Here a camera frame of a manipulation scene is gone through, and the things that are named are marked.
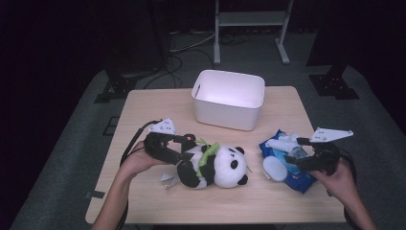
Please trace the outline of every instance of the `panda plush toy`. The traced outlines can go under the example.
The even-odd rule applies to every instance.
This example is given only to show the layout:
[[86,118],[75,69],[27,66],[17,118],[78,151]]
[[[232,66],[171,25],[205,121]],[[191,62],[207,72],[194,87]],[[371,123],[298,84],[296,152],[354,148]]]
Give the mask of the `panda plush toy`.
[[177,165],[180,181],[187,187],[203,189],[211,184],[234,188],[248,181],[247,162],[240,147],[197,145],[187,150],[189,159]]

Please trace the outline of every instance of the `black stand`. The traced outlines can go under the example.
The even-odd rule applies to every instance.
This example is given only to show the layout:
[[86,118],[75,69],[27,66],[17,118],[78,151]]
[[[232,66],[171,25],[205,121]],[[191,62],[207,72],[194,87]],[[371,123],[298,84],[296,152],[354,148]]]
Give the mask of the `black stand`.
[[117,61],[118,58],[109,58],[105,63],[105,72],[108,83],[102,93],[98,95],[95,104],[107,104],[112,99],[126,99],[128,93],[135,88],[138,78],[125,78],[124,69],[128,64]]
[[326,74],[310,75],[310,80],[313,82],[317,93],[320,96],[334,96],[337,100],[359,99],[356,92],[349,88],[341,77],[346,67],[345,61],[336,61]]

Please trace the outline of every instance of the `black cable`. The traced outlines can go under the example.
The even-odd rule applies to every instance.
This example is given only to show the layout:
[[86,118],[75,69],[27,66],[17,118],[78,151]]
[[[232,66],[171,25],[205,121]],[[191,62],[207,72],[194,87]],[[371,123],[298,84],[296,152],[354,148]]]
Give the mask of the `black cable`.
[[184,50],[184,51],[182,51],[182,52],[176,53],[176,55],[180,55],[180,54],[183,54],[183,53],[186,53],[186,52],[198,52],[198,53],[202,53],[203,55],[205,55],[205,56],[209,59],[210,64],[212,65],[212,69],[215,69],[214,62],[213,62],[212,58],[210,57],[209,54],[207,54],[207,53],[204,52],[204,51],[201,51],[201,50]]
[[[132,153],[135,152],[136,150],[141,150],[141,149],[142,149],[142,148],[139,148],[139,149],[136,149],[136,150],[130,152],[131,149],[132,149],[132,146],[134,146],[135,142],[138,140],[138,138],[140,137],[141,133],[143,133],[144,129],[145,129],[146,127],[148,127],[149,125],[158,124],[158,123],[160,123],[160,122],[161,122],[161,121],[151,121],[151,122],[146,123],[144,126],[142,126],[141,128],[138,129],[137,133],[135,133],[135,135],[132,137],[131,141],[129,142],[127,148],[125,149],[125,151],[124,151],[124,153],[123,153],[123,155],[122,155],[122,159],[120,160],[120,166],[123,164],[123,162],[126,160],[126,158],[127,158],[130,154],[132,154]],[[120,230],[120,229],[123,228],[124,223],[125,223],[125,220],[126,220],[126,217],[127,217],[127,214],[128,214],[128,200],[127,200],[127,203],[126,203],[126,205],[125,205],[125,209],[124,209],[123,215],[122,215],[122,217],[120,218],[120,221],[119,221],[119,224],[117,225],[116,230]]]
[[202,39],[202,40],[200,40],[200,41],[197,41],[197,42],[193,43],[192,45],[189,45],[189,46],[186,46],[186,47],[183,47],[183,48],[180,48],[180,49],[176,49],[176,50],[170,50],[170,52],[171,52],[171,53],[179,53],[179,52],[188,50],[188,49],[190,49],[190,48],[194,48],[194,47],[203,45],[203,44],[205,44],[205,43],[207,43],[208,41],[210,41],[210,40],[213,39],[214,33],[211,32],[210,34],[211,34],[210,36],[208,36],[208,37],[206,37],[206,38],[204,38],[204,39]]
[[248,38],[244,39],[241,35],[236,35],[235,31],[228,32],[227,34],[220,34],[220,44],[226,46],[237,46],[251,40],[251,36],[246,34]]
[[[343,149],[340,147],[338,149],[345,153],[345,154],[343,154],[343,152],[340,152],[340,156],[347,161],[347,163],[350,167],[351,173],[352,173],[352,178],[354,180],[354,184],[356,185],[356,168],[355,168],[352,156],[351,156],[350,152],[347,151],[346,149]],[[355,230],[361,230],[361,228],[352,220],[352,218],[350,217],[346,208],[344,208],[344,218],[346,219],[346,221],[350,227],[352,227]]]
[[[173,88],[182,88],[183,85],[183,80],[181,80],[180,78],[176,77],[173,72],[168,72],[168,74],[172,77],[173,79]],[[176,87],[176,80],[180,81],[180,84],[178,87]]]
[[173,74],[174,72],[178,71],[178,70],[183,66],[183,61],[182,61],[181,58],[179,58],[179,57],[171,57],[171,58],[176,58],[176,59],[178,59],[179,62],[180,62],[179,66],[178,66],[177,68],[175,68],[174,70],[172,70],[172,71],[168,71],[168,70],[167,70],[167,73],[162,74],[162,75],[159,75],[159,76],[156,76],[155,78],[153,78],[152,80],[150,80],[150,81],[143,87],[143,89],[147,89],[147,87],[148,87],[151,83],[153,83],[154,81],[157,81],[158,79],[160,79],[160,78],[162,78],[162,77],[164,77],[164,76]]

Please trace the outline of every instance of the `human hand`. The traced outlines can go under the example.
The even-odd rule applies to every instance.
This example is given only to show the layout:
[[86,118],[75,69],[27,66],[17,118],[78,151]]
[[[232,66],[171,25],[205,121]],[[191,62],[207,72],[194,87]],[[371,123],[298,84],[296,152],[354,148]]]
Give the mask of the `human hand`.
[[128,157],[120,167],[119,173],[124,173],[133,178],[155,165],[167,165],[167,163],[152,158],[144,149],[144,142],[140,141],[131,150]]
[[330,176],[326,172],[312,171],[309,173],[325,185],[328,191],[344,205],[358,198],[350,167],[343,158],[340,158],[335,173]]
[[376,229],[371,216],[359,197],[348,162],[340,158],[335,173],[309,172],[326,186],[328,191],[343,203],[352,224],[361,229]]

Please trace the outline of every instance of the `white table leg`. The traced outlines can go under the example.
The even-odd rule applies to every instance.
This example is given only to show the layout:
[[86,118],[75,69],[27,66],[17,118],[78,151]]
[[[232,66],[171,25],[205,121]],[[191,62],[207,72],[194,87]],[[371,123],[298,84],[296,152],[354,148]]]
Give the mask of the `white table leg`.
[[275,39],[275,42],[277,43],[278,51],[280,52],[283,64],[290,63],[289,57],[287,56],[287,53],[283,47],[283,41],[284,41],[284,36],[286,35],[287,24],[289,23],[289,19],[290,19],[290,13],[292,12],[293,2],[294,2],[294,0],[290,0],[287,5],[286,14],[284,15],[284,19],[283,19],[281,36],[279,38]]
[[218,41],[219,37],[219,6],[218,6],[218,1],[215,0],[215,28],[214,28],[214,64],[220,64],[220,44]]

